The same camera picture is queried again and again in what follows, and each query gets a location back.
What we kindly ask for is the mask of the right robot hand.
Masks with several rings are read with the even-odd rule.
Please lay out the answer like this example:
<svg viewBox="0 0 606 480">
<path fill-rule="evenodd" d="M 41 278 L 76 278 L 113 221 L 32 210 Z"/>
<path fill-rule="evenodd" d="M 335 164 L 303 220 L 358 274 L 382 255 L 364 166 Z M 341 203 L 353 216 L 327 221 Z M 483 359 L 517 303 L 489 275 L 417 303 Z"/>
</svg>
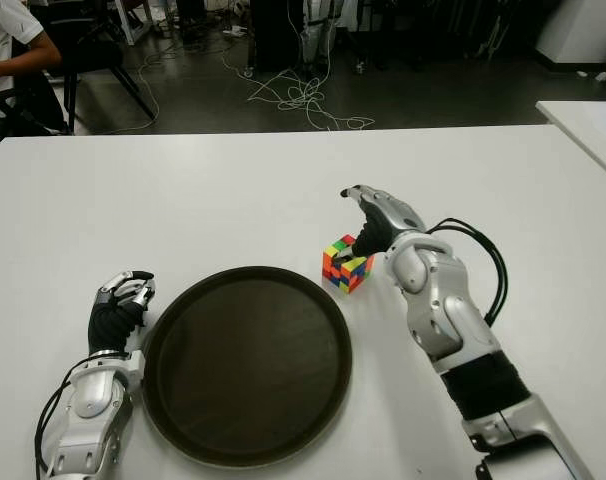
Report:
<svg viewBox="0 0 606 480">
<path fill-rule="evenodd" d="M 405 202 L 373 187 L 360 184 L 343 189 L 343 198 L 354 200 L 365 215 L 365 223 L 355 242 L 332 257 L 334 263 L 388 251 L 396 238 L 407 232 L 425 232 L 418 214 Z"/>
</svg>

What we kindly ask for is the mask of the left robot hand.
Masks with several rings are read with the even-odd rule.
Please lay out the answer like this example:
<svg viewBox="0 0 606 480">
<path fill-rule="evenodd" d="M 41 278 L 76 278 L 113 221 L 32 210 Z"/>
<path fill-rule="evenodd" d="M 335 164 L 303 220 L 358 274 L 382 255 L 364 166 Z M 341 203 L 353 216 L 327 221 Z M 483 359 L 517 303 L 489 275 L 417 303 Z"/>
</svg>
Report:
<svg viewBox="0 0 606 480">
<path fill-rule="evenodd" d="M 122 271 L 105 282 L 90 312 L 89 353 L 124 352 L 130 334 L 144 325 L 144 312 L 155 293 L 154 274 L 147 271 Z"/>
</svg>

